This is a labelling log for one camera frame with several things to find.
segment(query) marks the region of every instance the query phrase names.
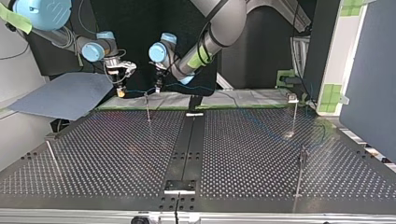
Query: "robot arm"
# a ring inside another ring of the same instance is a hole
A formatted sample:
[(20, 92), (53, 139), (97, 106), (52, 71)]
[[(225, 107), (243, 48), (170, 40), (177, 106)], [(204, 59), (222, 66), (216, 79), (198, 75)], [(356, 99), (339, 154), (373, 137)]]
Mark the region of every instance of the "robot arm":
[(71, 0), (11, 0), (8, 9), (29, 18), (33, 24), (33, 32), (42, 36), (61, 49), (82, 54), (94, 63), (104, 61), (105, 72), (111, 76), (119, 97), (125, 95), (126, 79), (136, 69), (136, 65), (123, 62), (112, 32), (96, 34), (92, 40), (82, 35), (75, 35), (64, 25), (71, 15)]
[(208, 32), (202, 34), (183, 58), (175, 55), (177, 38), (165, 33), (161, 41), (149, 49), (149, 57), (158, 71), (166, 71), (182, 84), (194, 78), (194, 71), (210, 63), (221, 49), (231, 46), (242, 34), (247, 19), (246, 0), (191, 0), (207, 19)]

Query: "black wall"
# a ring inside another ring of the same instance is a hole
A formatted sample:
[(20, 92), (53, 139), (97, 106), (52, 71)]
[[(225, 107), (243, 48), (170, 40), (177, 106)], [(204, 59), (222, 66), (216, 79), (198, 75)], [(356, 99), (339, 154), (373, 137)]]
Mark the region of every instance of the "black wall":
[[(316, 0), (299, 1), (313, 21)], [(292, 25), (272, 7), (258, 7), (247, 15), (238, 41), (221, 54), (221, 75), (235, 88), (272, 89), (278, 70), (292, 69)]]
[(339, 6), (340, 0), (318, 0), (317, 2), (304, 72), (304, 83), (309, 91), (312, 85), (314, 100), (317, 100), (319, 96)]

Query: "metal pin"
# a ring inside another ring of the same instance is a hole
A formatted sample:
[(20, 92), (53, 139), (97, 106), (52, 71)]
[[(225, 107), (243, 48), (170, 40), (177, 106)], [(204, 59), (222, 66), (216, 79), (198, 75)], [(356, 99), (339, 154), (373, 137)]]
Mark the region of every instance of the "metal pin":
[(145, 92), (145, 97), (146, 97), (146, 111), (148, 112), (148, 122), (150, 122), (151, 119), (149, 117), (149, 96), (146, 92)]

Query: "black cable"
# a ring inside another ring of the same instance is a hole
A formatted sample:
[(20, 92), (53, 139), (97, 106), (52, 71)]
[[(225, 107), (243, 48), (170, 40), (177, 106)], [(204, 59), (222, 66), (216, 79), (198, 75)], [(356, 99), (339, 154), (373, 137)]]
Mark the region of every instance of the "black cable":
[[(295, 50), (294, 50), (294, 37), (295, 37), (295, 28), (294, 28), (294, 27), (295, 27), (296, 20), (297, 20), (297, 14), (298, 14), (298, 11), (299, 11), (299, 9), (300, 9), (300, 4), (299, 4), (299, 2), (298, 2), (298, 1), (296, 1), (296, 2), (297, 2), (297, 7), (296, 7), (296, 10), (295, 10), (295, 12), (294, 12), (293, 25), (292, 25), (293, 31), (292, 31), (292, 35), (291, 35), (291, 47), (292, 47), (293, 58), (294, 58), (293, 60), (294, 60), (295, 63), (296, 63), (297, 77), (301, 80), (301, 83), (303, 84), (303, 87), (304, 87), (304, 89), (305, 89), (305, 92), (306, 92), (307, 94), (309, 94), (310, 97), (312, 98), (312, 92), (309, 92), (309, 91), (308, 91), (308, 88), (305, 86), (304, 79), (303, 79), (303, 77), (302, 77), (301, 74), (300, 74), (300, 70), (299, 70), (298, 64), (297, 64), (297, 55), (296, 55), (296, 52), (295, 52)], [(314, 104), (315, 108), (318, 108), (318, 105), (317, 105), (314, 101), (312, 101), (312, 103)]]
[(203, 48), (204, 48), (204, 53), (205, 53), (205, 55), (206, 55), (206, 58), (207, 58), (207, 59), (210, 59), (210, 58), (211, 58), (211, 56), (210, 56), (210, 54), (209, 54), (209, 51), (207, 50), (206, 43), (205, 43), (205, 32), (207, 32), (206, 29), (207, 29), (208, 27), (210, 27), (209, 24), (210, 24), (210, 22), (207, 22), (207, 23), (205, 24), (204, 28), (202, 29), (201, 33), (200, 33), (199, 36), (198, 36), (198, 41), (197, 41), (197, 53), (198, 53), (198, 57), (199, 57), (199, 60), (201, 61), (201, 63), (203, 63), (204, 65), (208, 65), (208, 64), (210, 64), (210, 63), (213, 62), (212, 60), (210, 60), (209, 62), (206, 62), (206, 61), (204, 60), (204, 58), (202, 57), (202, 55), (201, 55), (201, 41), (202, 41), (202, 42), (203, 42), (203, 43), (202, 43), (202, 46), (203, 46)]
[(18, 58), (18, 57), (20, 57), (22, 54), (24, 54), (28, 49), (29, 49), (29, 43), (26, 45), (26, 48), (25, 48), (21, 53), (16, 54), (16, 55), (13, 55), (13, 56), (5, 57), (5, 58), (0, 58), (0, 61), (8, 60), (8, 59), (13, 59), (13, 58)]

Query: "white wall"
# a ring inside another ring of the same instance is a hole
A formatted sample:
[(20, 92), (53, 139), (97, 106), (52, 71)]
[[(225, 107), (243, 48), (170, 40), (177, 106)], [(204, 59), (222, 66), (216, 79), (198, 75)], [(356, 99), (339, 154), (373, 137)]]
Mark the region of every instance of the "white wall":
[[(359, 16), (338, 17), (332, 37), (329, 59), (322, 80), (318, 105), (320, 105), (325, 84), (342, 85), (341, 93), (346, 93), (366, 9), (367, 6), (362, 7)], [(341, 109), (342, 104), (338, 104), (334, 113), (318, 113), (322, 116), (339, 116)]]
[[(27, 43), (0, 19), (0, 59), (22, 52)], [(0, 170), (44, 142), (51, 119), (4, 110), (23, 95), (45, 84), (32, 52), (0, 60)]]

